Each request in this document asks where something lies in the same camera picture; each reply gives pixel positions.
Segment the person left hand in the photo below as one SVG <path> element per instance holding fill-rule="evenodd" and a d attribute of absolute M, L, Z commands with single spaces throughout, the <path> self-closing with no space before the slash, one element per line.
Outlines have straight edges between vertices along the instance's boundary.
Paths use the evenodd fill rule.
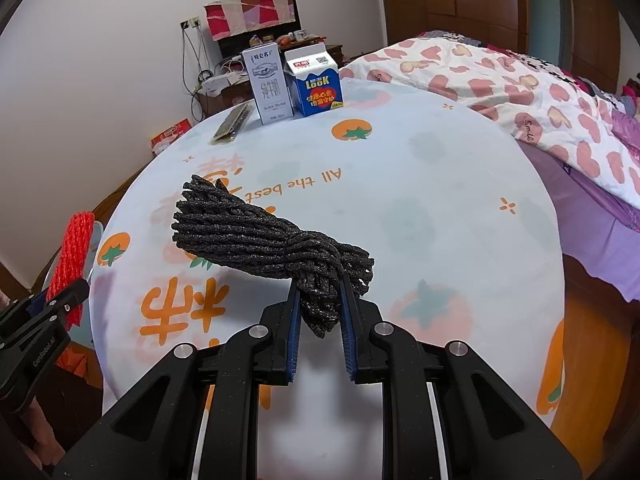
<path fill-rule="evenodd" d="M 21 443 L 26 456 L 39 470 L 44 466 L 56 466 L 62 460 L 65 451 L 56 440 L 53 429 L 36 398 L 33 398 L 32 403 L 26 408 L 23 420 L 34 438 L 33 445 Z"/>

